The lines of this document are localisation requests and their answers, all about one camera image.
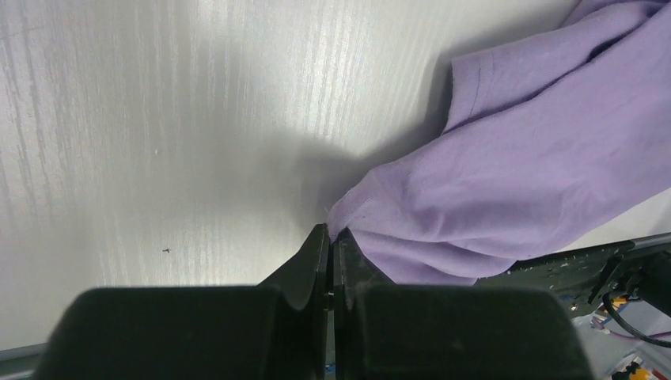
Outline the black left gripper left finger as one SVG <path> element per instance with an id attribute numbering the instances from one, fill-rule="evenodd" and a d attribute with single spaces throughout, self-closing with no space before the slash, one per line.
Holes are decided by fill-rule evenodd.
<path id="1" fill-rule="evenodd" d="M 313 227 L 255 286 L 95 288 L 50 335 L 36 379 L 322 379 L 330 241 Z"/>

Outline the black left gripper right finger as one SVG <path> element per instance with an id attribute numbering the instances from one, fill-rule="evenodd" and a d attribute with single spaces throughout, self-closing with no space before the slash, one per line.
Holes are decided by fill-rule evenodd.
<path id="1" fill-rule="evenodd" d="M 591 379 L 578 334 L 548 292 L 399 285 L 353 234 L 332 244 L 339 379 Z"/>

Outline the lavender t-shirt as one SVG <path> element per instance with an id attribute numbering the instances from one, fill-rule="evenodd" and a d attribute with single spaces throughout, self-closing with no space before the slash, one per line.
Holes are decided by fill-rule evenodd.
<path id="1" fill-rule="evenodd" d="M 451 72 L 441 135 L 328 216 L 392 281 L 470 286 L 669 189 L 669 2 L 583 1 Z"/>

